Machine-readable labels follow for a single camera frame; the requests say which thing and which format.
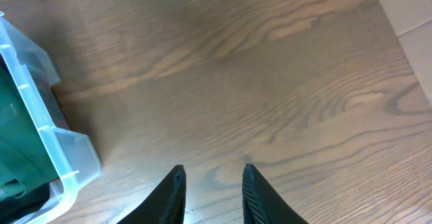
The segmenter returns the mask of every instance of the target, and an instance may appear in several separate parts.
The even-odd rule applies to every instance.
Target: translucent plastic box
[[[48,54],[2,16],[0,11],[0,53],[59,176],[50,183],[50,200],[18,223],[47,223],[72,207],[101,163],[88,136],[70,131],[65,122],[50,89],[60,78]]]

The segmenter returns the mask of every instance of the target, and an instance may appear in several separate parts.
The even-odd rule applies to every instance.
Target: clear plastic container
[[[50,89],[60,78],[48,54],[2,16],[0,11],[0,53],[59,176],[50,183],[50,200],[18,223],[47,223],[72,207],[101,162],[88,136],[70,131],[65,122]]]

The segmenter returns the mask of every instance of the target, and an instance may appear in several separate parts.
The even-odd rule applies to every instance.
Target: wooden surface
[[[432,20],[432,0],[379,0],[396,35]]]
[[[0,0],[53,57],[116,223],[175,165],[186,223],[241,223],[254,163],[310,223],[432,220],[432,108],[378,0]]]
[[[432,102],[432,21],[398,38],[429,102]]]

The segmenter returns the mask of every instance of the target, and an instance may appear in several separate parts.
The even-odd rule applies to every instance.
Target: wooden table
[[[432,220],[432,108],[378,0],[0,0],[52,55],[101,175],[53,223],[116,223],[188,174],[185,223],[242,223],[255,164],[310,223]]]

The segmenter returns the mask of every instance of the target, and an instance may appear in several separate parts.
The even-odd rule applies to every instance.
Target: green fabric
[[[0,66],[0,188],[19,198],[56,178],[24,102]]]

